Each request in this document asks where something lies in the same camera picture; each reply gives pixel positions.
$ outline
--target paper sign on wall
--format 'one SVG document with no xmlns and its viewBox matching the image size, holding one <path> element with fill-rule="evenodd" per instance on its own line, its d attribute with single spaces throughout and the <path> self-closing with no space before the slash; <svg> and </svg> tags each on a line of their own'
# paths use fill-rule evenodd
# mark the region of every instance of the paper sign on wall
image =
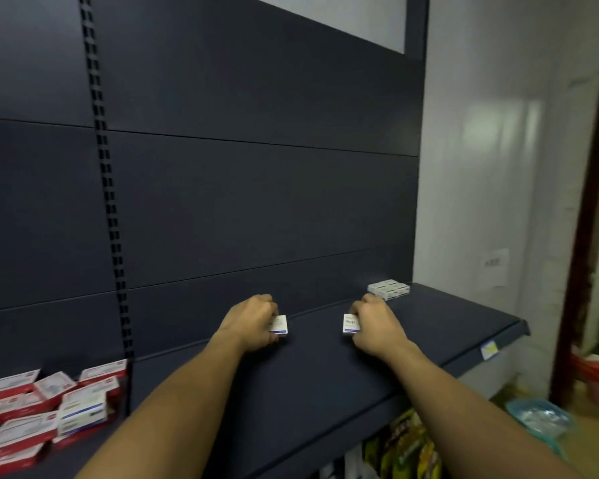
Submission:
<svg viewBox="0 0 599 479">
<path fill-rule="evenodd" d="M 482 252 L 477 274 L 477 292 L 508 285 L 510 252 L 507 248 Z"/>
</svg>

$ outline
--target dark brown door frame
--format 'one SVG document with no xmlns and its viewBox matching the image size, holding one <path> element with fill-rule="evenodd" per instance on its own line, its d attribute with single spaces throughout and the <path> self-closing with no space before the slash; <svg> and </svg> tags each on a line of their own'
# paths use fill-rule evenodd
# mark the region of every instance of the dark brown door frame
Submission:
<svg viewBox="0 0 599 479">
<path fill-rule="evenodd" d="M 577 230 L 572 249 L 572 260 L 568 274 L 563 313 L 557 350 L 552 368 L 549 399 L 565 406 L 570 403 L 574 389 L 574 369 L 570 361 L 573 344 L 581 345 L 581 330 L 577 330 L 578 319 L 588 304 L 590 265 L 588 254 L 592 241 L 595 209 L 599 200 L 599 107 L 595 120 L 595 130 L 588 157 L 588 168 L 581 196 L 581 207 L 577 219 Z"/>
</svg>

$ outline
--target forearm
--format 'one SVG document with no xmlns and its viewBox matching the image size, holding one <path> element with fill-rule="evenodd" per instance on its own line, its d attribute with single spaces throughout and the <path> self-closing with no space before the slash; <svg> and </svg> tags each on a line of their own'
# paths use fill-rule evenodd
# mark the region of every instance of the forearm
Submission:
<svg viewBox="0 0 599 479">
<path fill-rule="evenodd" d="M 495 405 L 430 362 L 412 343 L 387 363 L 458 479 L 580 478 Z"/>
<path fill-rule="evenodd" d="M 149 395 L 78 478 L 201 476 L 243 351 L 239 340 L 217 333 Z"/>
</svg>

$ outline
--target hand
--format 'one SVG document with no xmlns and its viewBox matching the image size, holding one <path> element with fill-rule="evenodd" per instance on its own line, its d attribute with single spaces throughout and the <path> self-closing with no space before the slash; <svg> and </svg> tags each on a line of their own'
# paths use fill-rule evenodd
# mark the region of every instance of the hand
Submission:
<svg viewBox="0 0 599 479">
<path fill-rule="evenodd" d="M 359 317 L 361 331 L 352 341 L 362 351 L 388 362 L 400 347 L 416 347 L 381 297 L 365 294 L 352 304 L 351 314 Z"/>
<path fill-rule="evenodd" d="M 269 332 L 271 318 L 277 316 L 271 294 L 258 294 L 234 305 L 224 317 L 216 335 L 237 337 L 244 351 L 255 351 L 279 339 Z"/>
</svg>

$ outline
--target yellowish floor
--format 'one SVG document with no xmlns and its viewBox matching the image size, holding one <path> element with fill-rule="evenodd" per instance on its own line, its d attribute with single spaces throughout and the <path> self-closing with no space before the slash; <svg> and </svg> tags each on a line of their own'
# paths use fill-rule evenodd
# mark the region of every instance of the yellowish floor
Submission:
<svg viewBox="0 0 599 479">
<path fill-rule="evenodd" d="M 599 407 L 587 397 L 584 383 L 576 382 L 568 411 L 575 416 L 577 425 L 559 442 L 570 463 L 586 479 L 599 479 Z"/>
</svg>

